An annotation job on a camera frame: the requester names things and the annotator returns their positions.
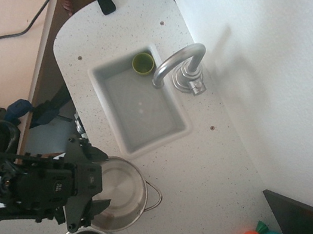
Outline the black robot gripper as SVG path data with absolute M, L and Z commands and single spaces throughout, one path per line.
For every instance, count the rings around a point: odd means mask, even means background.
M 99 162 L 104 161 L 104 151 L 75 135 L 60 159 L 0 153 L 0 203 L 5 205 L 0 219 L 55 219 L 71 233 L 91 226 L 111 203 L 92 200 L 102 191 Z

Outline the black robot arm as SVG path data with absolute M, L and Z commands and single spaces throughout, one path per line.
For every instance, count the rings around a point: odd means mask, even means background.
M 19 116 L 0 107 L 0 221 L 51 219 L 70 232 L 89 227 L 111 203 L 96 199 L 108 155 L 76 135 L 69 136 L 62 158 L 19 155 Z

